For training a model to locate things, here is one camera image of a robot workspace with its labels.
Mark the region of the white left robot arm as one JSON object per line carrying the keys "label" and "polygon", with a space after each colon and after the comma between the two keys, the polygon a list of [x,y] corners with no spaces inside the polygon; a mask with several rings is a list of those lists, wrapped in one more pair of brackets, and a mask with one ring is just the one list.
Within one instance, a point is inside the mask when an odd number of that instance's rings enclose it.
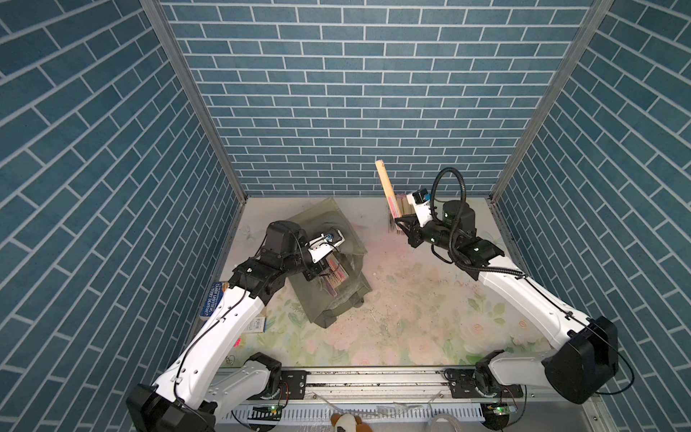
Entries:
{"label": "white left robot arm", "polygon": [[180,357],[151,385],[134,387],[126,406],[138,431],[212,431],[216,421],[253,397],[282,397],[279,361],[251,356],[235,373],[213,381],[252,320],[291,275],[319,276],[344,241],[340,230],[308,239],[291,221],[268,225],[257,253],[237,265],[212,316]]}

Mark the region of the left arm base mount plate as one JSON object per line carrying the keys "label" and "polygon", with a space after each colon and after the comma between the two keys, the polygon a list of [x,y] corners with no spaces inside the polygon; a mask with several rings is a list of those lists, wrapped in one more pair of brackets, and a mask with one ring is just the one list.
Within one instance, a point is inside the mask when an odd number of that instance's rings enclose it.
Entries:
{"label": "left arm base mount plate", "polygon": [[268,385],[261,393],[253,395],[250,401],[303,400],[307,388],[308,372],[301,369],[284,369],[279,375],[269,378]]}

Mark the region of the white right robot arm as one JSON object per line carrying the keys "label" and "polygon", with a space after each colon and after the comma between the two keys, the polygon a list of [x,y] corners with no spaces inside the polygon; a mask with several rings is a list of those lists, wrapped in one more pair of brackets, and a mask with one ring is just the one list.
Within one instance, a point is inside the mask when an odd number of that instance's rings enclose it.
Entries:
{"label": "white right robot arm", "polygon": [[428,243],[442,249],[446,264],[499,294],[538,329],[549,343],[533,354],[496,350],[475,365],[478,391],[493,396],[512,385],[548,387],[566,401],[582,404],[619,370],[617,327],[605,317],[592,319],[578,311],[522,271],[498,246],[482,239],[475,229],[474,210],[460,200],[435,214],[425,190],[406,197],[412,214],[394,222],[413,248]]}

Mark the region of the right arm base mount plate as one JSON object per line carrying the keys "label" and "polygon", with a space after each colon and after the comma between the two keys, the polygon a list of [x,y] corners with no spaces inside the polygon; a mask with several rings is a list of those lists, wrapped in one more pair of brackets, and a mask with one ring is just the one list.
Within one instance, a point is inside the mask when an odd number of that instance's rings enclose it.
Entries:
{"label": "right arm base mount plate", "polygon": [[509,398],[519,399],[525,395],[521,385],[504,386],[489,373],[474,366],[451,367],[442,371],[454,399]]}

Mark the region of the olive green canvas tote bag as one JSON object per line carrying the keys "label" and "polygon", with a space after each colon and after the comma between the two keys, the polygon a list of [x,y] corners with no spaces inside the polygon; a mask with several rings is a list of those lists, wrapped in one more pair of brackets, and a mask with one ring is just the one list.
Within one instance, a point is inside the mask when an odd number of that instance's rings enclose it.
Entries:
{"label": "olive green canvas tote bag", "polygon": [[307,281],[303,275],[289,278],[309,322],[327,329],[345,312],[359,308],[372,287],[363,274],[367,249],[354,226],[332,198],[313,205],[289,219],[314,239],[329,229],[339,230],[345,241],[327,256],[327,266]]}

